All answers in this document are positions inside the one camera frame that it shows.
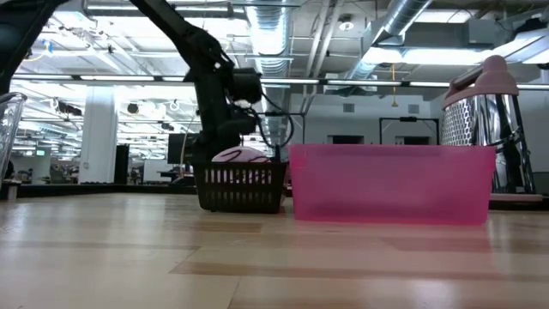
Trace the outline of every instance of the plastic container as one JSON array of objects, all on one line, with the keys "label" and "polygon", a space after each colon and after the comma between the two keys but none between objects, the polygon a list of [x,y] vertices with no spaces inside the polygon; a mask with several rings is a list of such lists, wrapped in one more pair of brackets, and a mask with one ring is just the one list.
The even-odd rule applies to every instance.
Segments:
[{"label": "plastic container", "polygon": [[286,163],[192,163],[200,207],[211,211],[277,214]]},{"label": "plastic container", "polygon": [[478,225],[486,221],[491,147],[293,145],[296,219]]}]

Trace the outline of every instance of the doorway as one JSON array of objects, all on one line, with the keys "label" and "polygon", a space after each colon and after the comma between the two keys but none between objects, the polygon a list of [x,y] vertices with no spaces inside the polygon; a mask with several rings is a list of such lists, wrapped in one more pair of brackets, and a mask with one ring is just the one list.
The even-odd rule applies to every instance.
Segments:
[{"label": "doorway", "polygon": [[428,136],[397,136],[395,138],[397,145],[430,145],[431,138]]},{"label": "doorway", "polygon": [[328,140],[333,144],[363,144],[364,143],[364,137],[363,136],[328,136]]}]

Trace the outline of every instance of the pink plastic bin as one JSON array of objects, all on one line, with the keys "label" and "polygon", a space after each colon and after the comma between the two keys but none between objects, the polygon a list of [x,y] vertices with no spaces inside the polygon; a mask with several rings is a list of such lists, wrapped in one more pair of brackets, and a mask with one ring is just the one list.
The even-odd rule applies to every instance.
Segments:
[{"label": "pink plastic bin", "polygon": [[491,147],[293,145],[296,219],[483,224],[495,170]]}]

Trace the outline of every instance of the fluorescent light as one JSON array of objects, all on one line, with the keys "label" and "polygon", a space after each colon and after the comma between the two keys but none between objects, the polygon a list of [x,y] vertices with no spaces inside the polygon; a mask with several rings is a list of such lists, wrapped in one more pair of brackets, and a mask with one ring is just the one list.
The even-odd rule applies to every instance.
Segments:
[{"label": "fluorescent light", "polygon": [[404,53],[406,64],[474,65],[480,63],[483,52],[468,49],[413,48]]},{"label": "fluorescent light", "polygon": [[281,57],[281,56],[269,56],[269,55],[245,55],[244,59],[246,60],[284,60],[284,61],[293,61],[293,57]]},{"label": "fluorescent light", "polygon": [[153,76],[80,76],[84,81],[153,82]]},{"label": "fluorescent light", "polygon": [[134,5],[88,5],[87,9],[137,10]]},{"label": "fluorescent light", "polygon": [[39,142],[43,142],[43,143],[49,143],[49,144],[59,144],[58,141],[49,141],[49,140],[41,140]]},{"label": "fluorescent light", "polygon": [[549,64],[549,49],[540,52],[523,62],[524,64]]},{"label": "fluorescent light", "polygon": [[36,147],[14,146],[11,150],[36,150]]},{"label": "fluorescent light", "polygon": [[449,82],[410,82],[410,87],[447,88]]},{"label": "fluorescent light", "polygon": [[363,64],[398,64],[402,62],[400,51],[371,47],[362,57]]},{"label": "fluorescent light", "polygon": [[349,80],[328,80],[328,85],[334,86],[380,86],[380,87],[398,87],[402,82],[392,81],[349,81]]},{"label": "fluorescent light", "polygon": [[262,78],[261,83],[317,85],[319,81],[316,79],[306,79],[306,78]]},{"label": "fluorescent light", "polygon": [[184,76],[165,76],[162,77],[164,82],[183,82]]},{"label": "fluorescent light", "polygon": [[23,117],[21,121],[27,122],[83,122],[83,119],[61,119],[61,118],[28,118]]},{"label": "fluorescent light", "polygon": [[[138,8],[134,5],[88,5],[88,10],[122,10],[122,11],[137,11]],[[191,7],[191,6],[177,6],[175,8],[177,11],[219,11],[219,12],[227,12],[226,9],[223,9],[221,7]],[[235,13],[244,13],[244,9],[241,8],[235,8]]]},{"label": "fluorescent light", "polygon": [[549,84],[521,84],[517,87],[521,90],[549,90]]},{"label": "fluorescent light", "polygon": [[16,80],[71,80],[72,76],[49,75],[49,74],[14,74],[12,79]]}]

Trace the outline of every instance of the computer monitor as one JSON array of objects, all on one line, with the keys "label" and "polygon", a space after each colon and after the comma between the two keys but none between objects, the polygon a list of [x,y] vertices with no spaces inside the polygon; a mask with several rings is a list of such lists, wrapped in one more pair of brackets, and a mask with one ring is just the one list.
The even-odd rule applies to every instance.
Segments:
[{"label": "computer monitor", "polygon": [[[183,163],[188,163],[192,159],[192,144],[198,138],[198,133],[187,134],[185,143],[185,153]],[[168,164],[181,163],[181,150],[185,139],[184,133],[170,134],[168,137]]]}]

